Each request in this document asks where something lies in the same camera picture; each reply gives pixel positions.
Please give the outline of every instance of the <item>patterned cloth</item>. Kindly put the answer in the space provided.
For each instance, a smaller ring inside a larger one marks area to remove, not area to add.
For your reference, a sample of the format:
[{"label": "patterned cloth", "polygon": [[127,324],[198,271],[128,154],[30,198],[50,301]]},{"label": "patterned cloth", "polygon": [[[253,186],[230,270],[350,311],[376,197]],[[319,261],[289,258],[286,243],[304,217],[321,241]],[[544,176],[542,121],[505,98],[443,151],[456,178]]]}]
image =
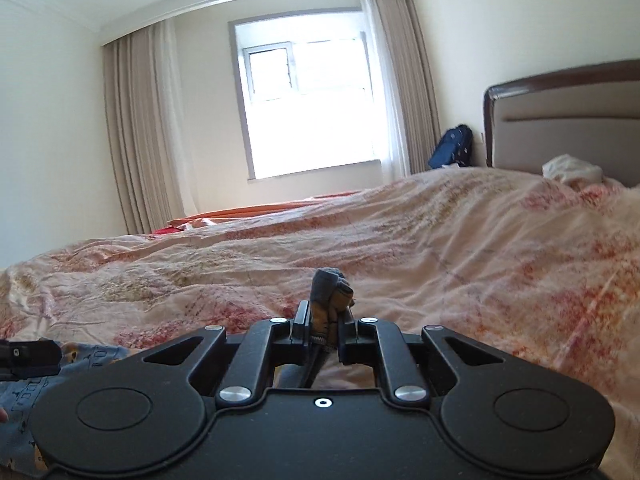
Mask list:
[{"label": "patterned cloth", "polygon": [[15,382],[0,383],[0,406],[9,421],[0,424],[0,465],[29,476],[42,476],[47,466],[33,441],[29,415],[38,398],[48,388],[92,367],[125,358],[129,350],[117,346],[68,343],[62,345],[60,373]]},{"label": "patterned cloth", "polygon": [[353,305],[353,289],[339,269],[316,270],[309,294],[311,342],[327,350],[338,345],[338,314]]},{"label": "patterned cloth", "polygon": [[[206,324],[291,317],[338,267],[355,317],[443,324],[589,383],[640,470],[640,189],[435,170],[321,204],[161,236],[78,242],[0,272],[0,337],[148,348]],[[370,385],[329,360],[319,386]]]}]

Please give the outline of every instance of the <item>curtain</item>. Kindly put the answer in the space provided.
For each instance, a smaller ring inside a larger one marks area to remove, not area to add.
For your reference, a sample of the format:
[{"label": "curtain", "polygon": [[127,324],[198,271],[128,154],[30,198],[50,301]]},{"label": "curtain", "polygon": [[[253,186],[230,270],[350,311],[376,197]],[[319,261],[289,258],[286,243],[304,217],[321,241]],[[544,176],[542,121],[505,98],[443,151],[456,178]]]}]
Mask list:
[{"label": "curtain", "polygon": [[127,230],[149,233],[196,212],[172,20],[104,47],[111,160]]},{"label": "curtain", "polygon": [[374,101],[386,115],[377,143],[386,182],[428,170],[439,138],[438,111],[414,0],[361,0]]}]

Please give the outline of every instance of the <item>window pane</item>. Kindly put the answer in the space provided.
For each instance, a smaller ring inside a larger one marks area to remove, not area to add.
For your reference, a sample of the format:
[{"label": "window pane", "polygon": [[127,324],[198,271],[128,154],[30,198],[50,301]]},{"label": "window pane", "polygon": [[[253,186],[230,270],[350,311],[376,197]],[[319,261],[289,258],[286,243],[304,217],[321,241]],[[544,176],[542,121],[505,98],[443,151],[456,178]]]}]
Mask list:
[{"label": "window pane", "polygon": [[247,118],[256,178],[372,160],[372,107],[368,91],[355,88],[254,102]]},{"label": "window pane", "polygon": [[286,48],[249,54],[249,64],[258,99],[275,99],[291,89]]},{"label": "window pane", "polygon": [[293,56],[301,92],[341,86],[369,87],[369,70],[360,38],[294,44]]}]

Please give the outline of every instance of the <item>blue backpack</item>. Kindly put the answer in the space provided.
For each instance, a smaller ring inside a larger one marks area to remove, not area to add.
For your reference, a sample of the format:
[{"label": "blue backpack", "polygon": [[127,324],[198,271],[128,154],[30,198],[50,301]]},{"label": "blue backpack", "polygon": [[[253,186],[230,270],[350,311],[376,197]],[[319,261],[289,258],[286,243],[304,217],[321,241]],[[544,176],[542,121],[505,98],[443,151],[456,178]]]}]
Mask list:
[{"label": "blue backpack", "polygon": [[435,170],[454,162],[460,166],[471,166],[473,142],[474,134],[466,124],[447,130],[429,159],[429,167]]}]

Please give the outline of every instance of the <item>white wall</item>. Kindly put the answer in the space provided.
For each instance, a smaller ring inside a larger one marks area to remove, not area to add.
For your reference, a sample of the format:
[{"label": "white wall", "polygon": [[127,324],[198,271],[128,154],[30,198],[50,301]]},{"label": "white wall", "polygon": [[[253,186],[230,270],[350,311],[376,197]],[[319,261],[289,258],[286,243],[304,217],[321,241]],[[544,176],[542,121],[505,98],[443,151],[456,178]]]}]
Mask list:
[{"label": "white wall", "polygon": [[176,17],[184,133],[193,150],[200,210],[295,200],[382,182],[377,161],[248,181],[236,99],[228,22],[290,10],[359,6],[359,0],[238,0]]},{"label": "white wall", "polygon": [[0,0],[0,268],[124,234],[94,33]]},{"label": "white wall", "polygon": [[640,0],[416,0],[442,129],[482,127],[491,85],[640,57]]}]

